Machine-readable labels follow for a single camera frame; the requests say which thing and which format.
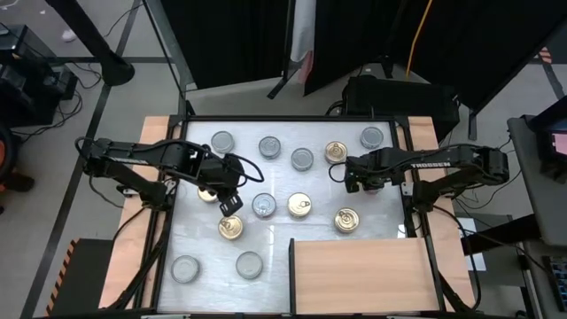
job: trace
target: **table leg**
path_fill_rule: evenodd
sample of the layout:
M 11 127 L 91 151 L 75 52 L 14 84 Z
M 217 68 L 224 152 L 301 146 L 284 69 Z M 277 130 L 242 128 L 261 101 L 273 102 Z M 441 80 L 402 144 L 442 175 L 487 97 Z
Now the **table leg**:
M 477 140 L 477 115 L 472 110 L 469 110 L 469 140 Z
M 538 239 L 541 237 L 538 223 L 535 220 L 535 215 L 530 214 L 507 222 L 500 226 L 492 227 L 488 230 L 479 231 L 477 234 L 468 236 L 470 241 L 470 249 L 467 249 L 464 238 L 461 238 L 461 245 L 465 255 L 471 253 L 481 253 L 489 249 L 501 246 L 493 241 L 487 240 L 480 235 L 498 240 L 504 244 L 515 244 L 528 239 Z

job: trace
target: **tin can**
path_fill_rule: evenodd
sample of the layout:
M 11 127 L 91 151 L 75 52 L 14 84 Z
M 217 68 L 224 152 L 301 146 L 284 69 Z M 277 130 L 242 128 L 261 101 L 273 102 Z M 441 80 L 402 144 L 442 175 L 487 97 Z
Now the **tin can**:
M 282 150 L 282 145 L 277 138 L 273 136 L 266 136 L 260 140 L 258 149 L 264 159 L 273 160 L 279 156 L 280 151 Z
M 216 198 L 216 194 L 211 195 L 211 193 L 209 193 L 207 190 L 201 190 L 197 188 L 197 195 L 199 198 L 201 198 L 201 200 L 203 200 L 206 203 L 215 203 L 219 201 L 219 199 Z
M 219 233 L 228 240 L 239 238 L 243 230 L 244 224 L 238 216 L 222 217 L 219 222 Z
M 377 149 L 382 141 L 384 141 L 384 134 L 382 133 L 380 128 L 365 128 L 361 133 L 362 146 L 369 150 Z
M 238 256 L 237 273 L 244 279 L 254 279 L 262 272 L 262 258 L 255 252 L 245 252 Z
M 178 257 L 171 265 L 171 277 L 179 284 L 187 284 L 197 277 L 199 270 L 198 261 L 189 255 L 184 255 Z
M 307 148 L 298 148 L 291 154 L 291 165 L 299 172 L 307 171 L 313 166 L 313 153 Z
M 351 208 L 341 208 L 335 215 L 335 226 L 338 231 L 351 233 L 358 227 L 358 214 Z
M 295 193 L 287 200 L 287 208 L 291 216 L 302 218 L 311 211 L 311 199 L 304 193 Z
M 346 146 L 340 142 L 330 142 L 325 147 L 325 159 L 329 164 L 344 162 L 346 160 Z
M 258 194 L 252 201 L 252 210 L 256 216 L 268 218 L 276 211 L 276 199 L 268 193 Z
M 234 138 L 227 131 L 216 132 L 211 138 L 211 145 L 218 153 L 226 154 L 234 148 Z

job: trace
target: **desk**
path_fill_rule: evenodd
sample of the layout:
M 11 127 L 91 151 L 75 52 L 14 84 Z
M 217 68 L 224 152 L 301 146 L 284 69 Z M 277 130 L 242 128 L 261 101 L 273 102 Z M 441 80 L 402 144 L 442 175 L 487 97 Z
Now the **desk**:
M 140 137 L 141 143 L 154 143 L 160 139 L 165 138 L 167 132 L 168 117 L 148 117 L 144 123 L 142 135 Z M 420 149 L 435 149 L 437 148 L 437 139 L 433 130 L 431 118 L 410 118 L 410 132 L 413 139 L 413 144 L 416 150 Z M 403 145 L 402 130 L 398 131 L 400 143 Z M 147 179 L 155 180 L 158 172 L 151 167 L 135 167 L 135 171 Z M 439 179 L 445 174 L 444 169 L 429 169 L 419 172 L 420 178 L 423 180 Z M 447 198 L 442 198 L 437 202 L 449 211 L 453 211 L 451 201 Z M 137 209 L 140 207 L 138 198 L 129 198 L 126 200 L 122 212 L 120 223 L 126 221 Z M 142 259 L 144 240 L 148 229 L 150 214 L 143 214 L 138 219 L 134 220 L 127 228 L 123 230 L 120 237 L 117 239 L 113 255 L 110 260 L 109 269 L 105 279 L 105 287 L 103 289 L 102 297 L 99 303 L 100 307 L 105 307 L 111 304 L 124 288 L 129 284 L 131 278 L 137 272 Z M 451 284 L 455 292 L 461 296 L 462 300 L 472 305 L 474 303 L 474 295 L 470 285 L 470 279 L 464 253 L 461 248 L 459 240 L 459 232 L 454 221 L 441 212 L 431 212 L 429 214 L 429 221 L 431 225 L 431 234 L 439 270 L 445 276 L 447 281 Z M 424 241 L 421 238 L 407 238 L 397 239 L 396 243 L 391 243 L 390 240 L 376 240 L 377 245 L 384 248 L 392 247 L 392 245 L 405 246 L 408 249 L 397 251 L 390 249 L 387 256 L 389 262 L 404 262 L 408 260 L 413 261 L 413 269 L 418 269 L 419 272 L 424 272 L 427 276 L 412 276 L 413 281 L 402 286 L 401 293 L 407 293 L 409 297 L 399 299 L 400 292 L 390 294 L 386 289 L 382 290 L 384 296 L 391 296 L 393 301 L 388 307 L 383 307 L 383 303 L 374 303 L 367 300 L 365 305 L 360 304 L 361 309 L 365 312 L 385 312 L 395 309 L 395 311 L 418 311 L 418 310 L 435 310 L 438 308 L 436 301 L 435 290 L 433 287 L 433 279 L 429 262 L 427 261 L 427 253 L 425 250 Z M 423 258 L 416 258 L 415 253 L 421 252 Z M 388 273 L 389 277 L 395 280 L 402 280 L 407 276 L 406 272 L 391 269 Z M 144 290 L 143 306 L 150 305 L 151 288 L 153 285 L 153 278 L 155 276 L 155 269 L 153 269 L 146 279 L 146 289 Z M 323 310 L 323 307 L 311 308 L 306 310 L 306 313 L 316 312 L 328 313 L 329 309 Z

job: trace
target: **wooden board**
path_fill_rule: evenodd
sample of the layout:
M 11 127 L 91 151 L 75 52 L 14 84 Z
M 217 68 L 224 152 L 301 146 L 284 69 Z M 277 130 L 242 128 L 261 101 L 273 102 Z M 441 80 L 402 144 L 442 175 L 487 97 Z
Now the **wooden board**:
M 421 238 L 295 243 L 297 312 L 389 313 L 434 310 Z
M 416 150 L 438 148 L 431 118 L 409 122 Z M 398 133 L 403 141 L 402 131 Z M 445 173 L 444 169 L 419 171 L 427 181 Z M 453 212 L 450 199 L 441 198 L 436 205 Z M 457 225 L 441 212 L 428 217 L 439 270 L 463 302 L 472 306 L 474 295 Z M 298 314 L 439 309 L 422 238 L 296 242 L 295 253 Z

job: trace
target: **floor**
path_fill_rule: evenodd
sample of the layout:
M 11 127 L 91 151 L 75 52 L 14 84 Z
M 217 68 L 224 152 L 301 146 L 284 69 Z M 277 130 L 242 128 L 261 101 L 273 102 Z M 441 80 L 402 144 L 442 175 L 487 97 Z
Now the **floor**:
M 102 34 L 113 22 L 132 7 L 132 0 L 79 1 Z M 127 40 L 120 53 L 124 57 L 162 57 L 155 34 L 144 10 L 134 11 L 135 21 L 131 31 L 123 32 L 125 21 L 118 23 L 107 37 L 116 49 L 120 39 Z M 88 57 L 90 54 L 80 41 L 64 43 L 60 36 L 66 28 L 61 18 L 43 1 L 26 0 L 0 10 L 0 21 L 5 24 L 27 24 L 60 57 Z M 85 84 L 96 79 L 92 74 L 71 67 Z M 567 85 L 567 65 L 553 65 L 557 79 Z M 87 129 L 95 129 L 96 136 L 114 140 L 135 141 L 139 137 L 144 117 L 176 113 L 178 96 L 167 64 L 134 64 L 136 76 L 122 86 L 111 89 L 98 84 L 93 89 L 81 89 L 83 109 L 76 117 L 59 129 L 30 139 L 21 150 L 21 170 L 36 179 L 36 186 L 26 194 L 3 193 L 0 201 L 6 207 L 0 215 L 0 308 L 3 317 L 30 317 L 43 315 L 51 287 L 61 266 L 68 243 L 77 237 L 110 239 L 120 218 L 120 210 L 106 204 L 93 195 L 87 180 L 74 175 L 77 153 L 73 141 L 84 136 Z M 379 67 L 369 66 L 365 73 L 383 76 Z M 396 68 L 394 77 L 402 79 L 402 70 Z M 188 99 L 199 114 L 323 114 L 328 106 L 340 98 L 347 77 L 340 79 L 316 93 L 302 97 L 303 86 L 290 82 L 274 100 L 266 95 L 278 79 L 231 85 L 223 88 L 190 92 Z M 477 144 L 499 146 L 508 140 L 506 119 L 525 113 L 536 114 L 552 105 L 557 95 L 552 90 L 541 64 L 526 66 L 510 84 L 478 116 Z M 62 104 L 70 110 L 77 103 Z M 467 141 L 467 111 L 460 110 L 462 121 L 451 135 L 450 143 Z M 504 150 L 512 150 L 511 144 Z M 511 152 L 510 166 L 513 174 L 518 165 Z M 76 191 L 69 184 L 78 183 Z M 104 194 L 120 201 L 114 183 L 96 180 Z M 485 187 L 466 194 L 470 206 L 485 203 L 494 192 Z M 66 218 L 60 215 L 65 205 L 71 205 Z M 478 213 L 511 214 L 515 217 L 530 214 L 530 205 L 522 178 L 502 189 L 489 205 Z M 51 238 L 54 228 L 63 231 L 60 238 Z M 519 290 L 511 287 L 483 287 L 480 309 L 489 314 L 513 315 L 523 308 Z

